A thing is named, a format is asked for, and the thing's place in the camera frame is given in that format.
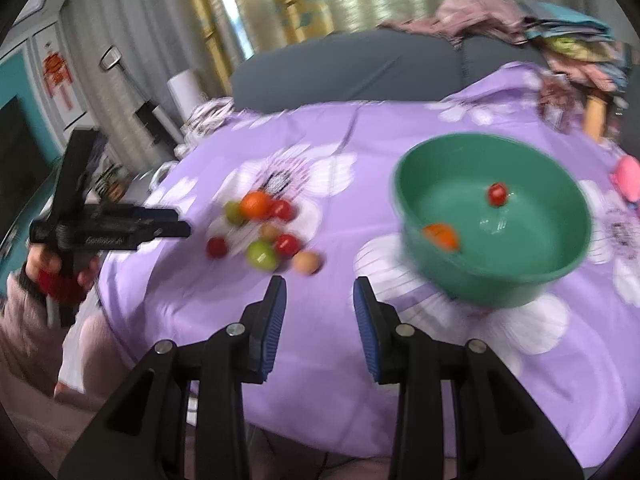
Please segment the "left hand red glove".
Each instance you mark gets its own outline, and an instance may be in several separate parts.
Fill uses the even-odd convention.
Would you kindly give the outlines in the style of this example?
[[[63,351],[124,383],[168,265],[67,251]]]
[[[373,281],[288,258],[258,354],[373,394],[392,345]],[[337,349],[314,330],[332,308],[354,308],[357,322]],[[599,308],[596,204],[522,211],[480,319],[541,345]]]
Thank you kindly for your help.
[[[30,244],[25,262],[25,274],[40,294],[58,304],[81,304],[92,289],[100,270],[100,259],[93,256],[80,270],[62,272],[62,260],[47,246]]]

